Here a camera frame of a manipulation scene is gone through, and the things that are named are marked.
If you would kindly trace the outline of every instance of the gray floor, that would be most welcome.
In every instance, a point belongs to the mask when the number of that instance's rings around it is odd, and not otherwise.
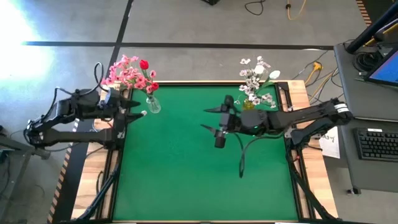
[[[258,17],[245,11],[246,2],[249,0],[221,0],[210,7],[199,0],[135,0],[123,41],[334,45],[355,38],[366,27],[355,0],[308,0],[303,16],[296,21],[287,20],[284,1],[266,1],[264,14]],[[0,15],[9,16],[1,21],[15,21],[16,28],[0,37],[3,42],[11,43],[3,45],[0,54],[0,124],[9,133],[23,129],[28,119],[47,110],[54,87],[68,90],[92,87],[95,62],[107,66],[113,50],[111,47],[21,47],[18,41],[114,42],[126,3],[127,0],[0,3]],[[301,1],[292,3],[292,14],[297,13],[300,4]],[[0,26],[12,27],[7,22]],[[121,48],[119,57],[126,54],[148,59],[151,69],[157,70],[159,80],[237,80],[240,59],[255,60],[262,55],[272,69],[282,72],[280,79],[289,80],[321,53],[315,50]],[[336,67],[333,52],[328,52],[320,61],[324,66],[321,75]],[[305,78],[310,71],[308,67],[299,78]],[[309,87],[308,93],[312,94],[317,85]],[[340,88],[328,83],[321,100],[341,93]],[[70,130],[71,126],[59,129]],[[13,138],[22,141],[20,133]],[[31,159],[12,199],[8,220],[28,219],[28,223],[37,224],[46,221],[63,158],[64,152],[59,152],[47,161],[38,157]],[[330,160],[326,160],[326,166],[341,218],[377,223],[398,220],[397,194],[364,191],[359,197],[347,196],[348,171]]]

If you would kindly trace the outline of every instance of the vase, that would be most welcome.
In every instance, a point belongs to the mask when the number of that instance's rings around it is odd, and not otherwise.
[[[244,99],[243,105],[242,105],[243,110],[252,110],[254,109],[254,104],[251,102],[249,99]]]
[[[159,100],[154,97],[153,95],[148,95],[147,96],[147,104],[149,111],[152,113],[159,113],[160,110],[162,109]]]

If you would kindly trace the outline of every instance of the black keyboard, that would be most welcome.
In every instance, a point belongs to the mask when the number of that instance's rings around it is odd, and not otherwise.
[[[354,136],[360,159],[398,162],[398,133],[356,128]]]

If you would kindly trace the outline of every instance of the red flower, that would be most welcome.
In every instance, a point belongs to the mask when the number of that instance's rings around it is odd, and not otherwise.
[[[149,68],[149,63],[145,60],[139,61],[139,66],[142,70],[147,70]]]
[[[156,91],[159,88],[159,84],[154,82],[154,83],[152,83],[150,88],[152,89],[152,91]]]

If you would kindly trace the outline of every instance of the green table surface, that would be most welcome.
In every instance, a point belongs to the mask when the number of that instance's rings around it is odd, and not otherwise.
[[[264,91],[275,97],[273,86]],[[128,127],[114,220],[297,220],[283,138],[251,144],[240,179],[236,137],[228,134],[218,149],[200,126],[218,128],[220,115],[203,110],[219,106],[226,94],[237,99],[242,92],[237,86],[160,87],[161,112]],[[147,110],[144,93],[134,92],[133,99],[142,104],[132,112]],[[252,139],[240,137],[243,144]]]

